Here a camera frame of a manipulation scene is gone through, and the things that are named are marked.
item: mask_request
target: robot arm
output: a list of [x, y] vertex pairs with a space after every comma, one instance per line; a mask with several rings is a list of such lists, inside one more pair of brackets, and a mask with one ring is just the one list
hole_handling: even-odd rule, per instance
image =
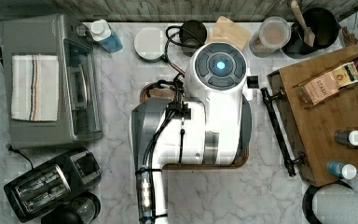
[[[132, 111], [130, 142], [142, 224], [168, 223], [161, 175], [165, 164], [231, 164], [246, 148], [251, 121], [241, 94], [245, 73], [246, 61], [237, 49], [205, 45], [186, 70], [186, 107], [172, 110], [167, 100], [150, 98]], [[244, 127], [249, 138], [243, 138]]]

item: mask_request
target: wall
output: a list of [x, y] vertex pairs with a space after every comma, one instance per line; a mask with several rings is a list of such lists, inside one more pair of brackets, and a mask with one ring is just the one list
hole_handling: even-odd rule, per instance
[[[65, 12], [81, 21], [262, 21], [277, 15], [292, 21], [291, 0], [0, 0], [0, 21]], [[358, 0], [298, 0], [303, 9], [325, 7], [342, 20]]]

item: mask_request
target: toaster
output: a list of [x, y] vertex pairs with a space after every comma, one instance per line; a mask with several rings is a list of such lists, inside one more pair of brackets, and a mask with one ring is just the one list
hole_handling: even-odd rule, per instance
[[73, 200], [101, 181], [101, 169], [84, 147], [70, 150], [4, 186], [20, 222], [27, 222]]
[[[1, 21], [3, 60], [14, 148], [79, 147], [103, 136], [95, 85], [92, 37], [88, 27], [61, 15]], [[59, 102], [56, 121], [11, 118], [12, 56], [57, 55]]]

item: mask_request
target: cardboard box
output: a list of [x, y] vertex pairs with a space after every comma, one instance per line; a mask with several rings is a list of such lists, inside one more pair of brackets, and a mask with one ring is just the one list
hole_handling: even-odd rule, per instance
[[356, 82], [358, 82], [358, 72], [354, 62], [350, 62], [325, 72], [309, 82], [299, 84], [297, 91], [304, 103], [314, 106]]

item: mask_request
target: blue bottle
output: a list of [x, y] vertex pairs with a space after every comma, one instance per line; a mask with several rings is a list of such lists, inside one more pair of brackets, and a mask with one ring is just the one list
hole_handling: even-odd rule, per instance
[[92, 38], [98, 42], [109, 53], [123, 49], [120, 39], [106, 20], [95, 21], [91, 24], [90, 32]]
[[353, 179], [357, 174], [356, 167], [354, 167], [352, 164], [339, 161], [330, 161], [327, 164], [327, 170], [332, 175], [346, 179]]

